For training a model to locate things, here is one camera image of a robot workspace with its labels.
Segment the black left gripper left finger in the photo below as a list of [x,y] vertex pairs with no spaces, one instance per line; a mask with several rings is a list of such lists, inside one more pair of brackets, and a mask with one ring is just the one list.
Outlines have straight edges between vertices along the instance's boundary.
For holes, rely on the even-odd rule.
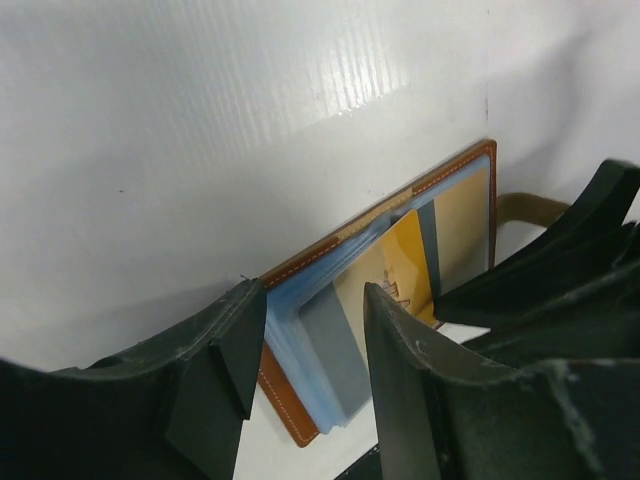
[[5,479],[229,479],[251,415],[267,292],[245,280],[88,368],[1,364]]

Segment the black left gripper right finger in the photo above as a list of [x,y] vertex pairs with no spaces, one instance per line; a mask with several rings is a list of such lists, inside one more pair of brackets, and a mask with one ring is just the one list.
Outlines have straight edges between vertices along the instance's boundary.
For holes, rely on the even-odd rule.
[[638,477],[628,307],[458,344],[367,284],[364,327],[384,478]]

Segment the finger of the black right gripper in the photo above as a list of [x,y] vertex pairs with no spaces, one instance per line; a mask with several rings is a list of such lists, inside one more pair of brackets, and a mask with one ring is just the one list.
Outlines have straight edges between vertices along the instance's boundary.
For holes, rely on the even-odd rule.
[[488,329],[468,346],[506,365],[638,358],[638,191],[638,166],[603,161],[543,234],[436,299],[436,318]]

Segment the brown leather card holder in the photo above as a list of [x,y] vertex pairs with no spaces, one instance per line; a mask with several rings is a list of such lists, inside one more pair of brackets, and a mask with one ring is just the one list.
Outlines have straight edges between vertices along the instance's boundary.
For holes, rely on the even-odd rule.
[[565,211],[564,203],[545,197],[498,194],[497,144],[482,140],[266,274],[266,345],[258,381],[299,447],[348,425],[371,396],[365,335],[352,332],[334,280],[395,222],[417,212],[425,193],[469,167],[490,170],[487,269],[495,262],[500,226],[520,221],[546,227]]

